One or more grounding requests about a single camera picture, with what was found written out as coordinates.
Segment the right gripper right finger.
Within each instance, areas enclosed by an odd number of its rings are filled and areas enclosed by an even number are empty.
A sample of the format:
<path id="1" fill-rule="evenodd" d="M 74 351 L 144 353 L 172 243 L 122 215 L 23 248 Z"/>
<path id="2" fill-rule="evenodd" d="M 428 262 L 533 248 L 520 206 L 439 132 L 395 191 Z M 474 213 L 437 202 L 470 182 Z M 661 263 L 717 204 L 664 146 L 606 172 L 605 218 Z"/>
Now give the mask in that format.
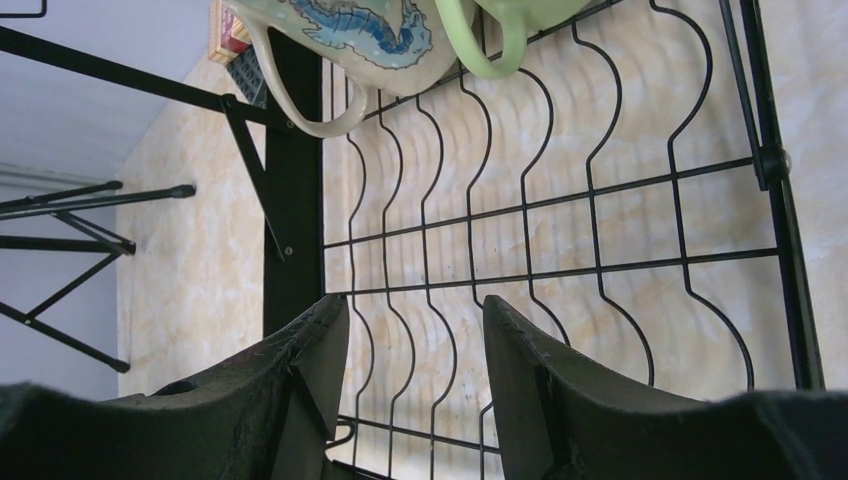
<path id="1" fill-rule="evenodd" d="M 484 343 L 509 479 L 843 479 L 843 392 L 753 391 L 717 402 L 624 376 L 555 340 L 503 298 Z"/>

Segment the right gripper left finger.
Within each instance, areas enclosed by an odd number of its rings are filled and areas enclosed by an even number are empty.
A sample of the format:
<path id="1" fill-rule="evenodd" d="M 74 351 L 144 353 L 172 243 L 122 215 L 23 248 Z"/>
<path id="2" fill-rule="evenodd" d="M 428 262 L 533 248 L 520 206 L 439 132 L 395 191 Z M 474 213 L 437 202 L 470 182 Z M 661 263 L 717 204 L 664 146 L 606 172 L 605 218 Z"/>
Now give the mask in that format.
<path id="1" fill-rule="evenodd" d="M 5 479 L 317 479 L 335 438 L 345 297 L 150 395 L 94 402 L 34 383 L 1 389 Z"/>

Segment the black wire dish rack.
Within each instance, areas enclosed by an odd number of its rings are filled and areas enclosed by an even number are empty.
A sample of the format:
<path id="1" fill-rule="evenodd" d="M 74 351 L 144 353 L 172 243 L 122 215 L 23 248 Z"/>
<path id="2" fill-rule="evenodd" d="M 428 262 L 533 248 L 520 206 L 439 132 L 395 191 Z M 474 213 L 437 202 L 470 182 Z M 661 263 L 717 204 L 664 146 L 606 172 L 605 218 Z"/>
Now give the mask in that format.
<path id="1" fill-rule="evenodd" d="M 757 1 L 596 1 L 488 82 L 380 94 L 317 142 L 269 112 L 10 29 L 4 52 L 221 112 L 266 216 L 266 337 L 350 318 L 320 479 L 505 476 L 483 304 L 648 386 L 825 387 Z"/>

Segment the beige mug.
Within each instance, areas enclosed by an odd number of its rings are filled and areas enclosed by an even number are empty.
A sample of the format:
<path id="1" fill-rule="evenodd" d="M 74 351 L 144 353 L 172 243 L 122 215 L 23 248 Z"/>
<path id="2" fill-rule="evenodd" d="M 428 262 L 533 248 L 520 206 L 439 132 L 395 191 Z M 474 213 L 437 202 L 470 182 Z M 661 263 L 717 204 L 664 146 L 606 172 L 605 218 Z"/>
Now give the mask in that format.
<path id="1" fill-rule="evenodd" d="M 458 57 L 447 18 L 434 1 L 229 1 L 246 27 L 270 94 L 301 131 L 345 135 L 365 118 L 372 93 L 419 94 L 442 79 Z M 342 68 L 353 84 L 348 108 L 318 122 L 296 107 L 281 77 L 270 35 L 281 33 Z"/>

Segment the light green mug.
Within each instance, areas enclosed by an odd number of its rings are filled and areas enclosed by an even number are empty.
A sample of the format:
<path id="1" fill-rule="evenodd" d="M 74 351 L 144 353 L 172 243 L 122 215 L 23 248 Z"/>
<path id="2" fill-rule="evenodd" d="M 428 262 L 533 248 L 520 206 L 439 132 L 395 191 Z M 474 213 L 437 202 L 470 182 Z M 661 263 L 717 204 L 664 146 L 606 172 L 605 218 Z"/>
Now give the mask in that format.
<path id="1" fill-rule="evenodd" d="M 495 0 L 476 1 L 500 26 L 501 57 L 491 61 L 482 52 L 471 23 L 473 15 L 464 10 L 464 1 L 436 0 L 437 11 L 447 37 L 461 63 L 474 75 L 486 80 L 504 79 L 522 65 L 528 34 L 546 30 L 578 14 L 587 0 Z"/>

